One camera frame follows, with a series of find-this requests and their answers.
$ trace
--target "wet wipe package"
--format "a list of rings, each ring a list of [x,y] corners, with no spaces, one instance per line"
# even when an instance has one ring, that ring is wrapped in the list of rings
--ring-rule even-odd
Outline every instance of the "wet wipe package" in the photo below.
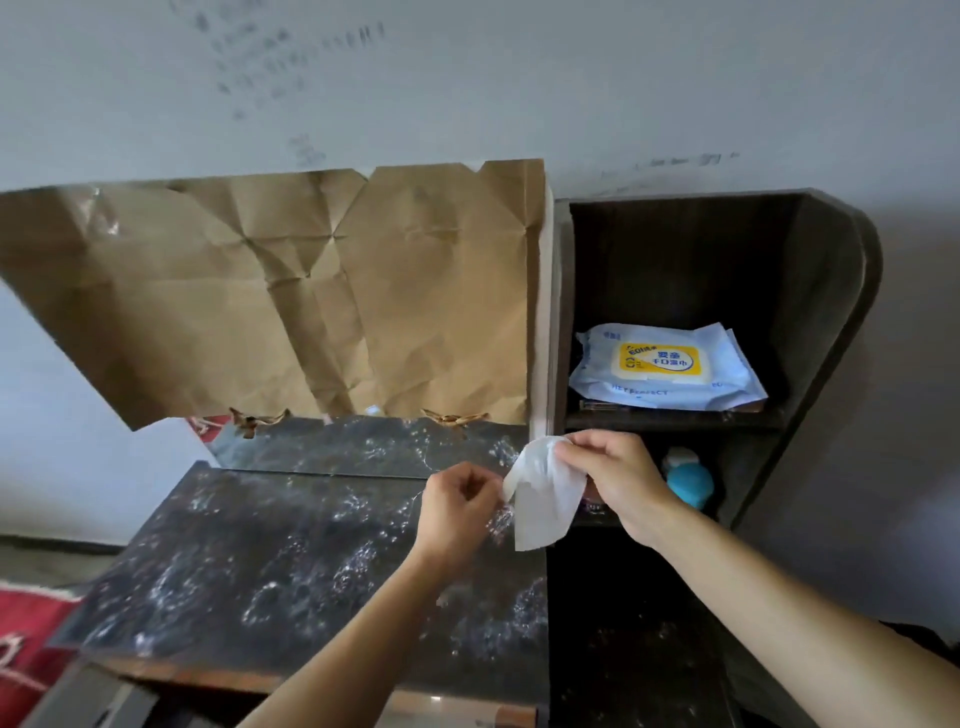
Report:
[[[602,324],[578,333],[584,358],[570,387],[591,400],[658,409],[724,410],[767,393],[731,329]]]

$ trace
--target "brown paper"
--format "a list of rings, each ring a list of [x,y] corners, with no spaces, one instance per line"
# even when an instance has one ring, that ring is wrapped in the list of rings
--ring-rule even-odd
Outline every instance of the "brown paper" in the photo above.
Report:
[[[521,160],[13,192],[0,275],[132,427],[522,423],[543,191]]]

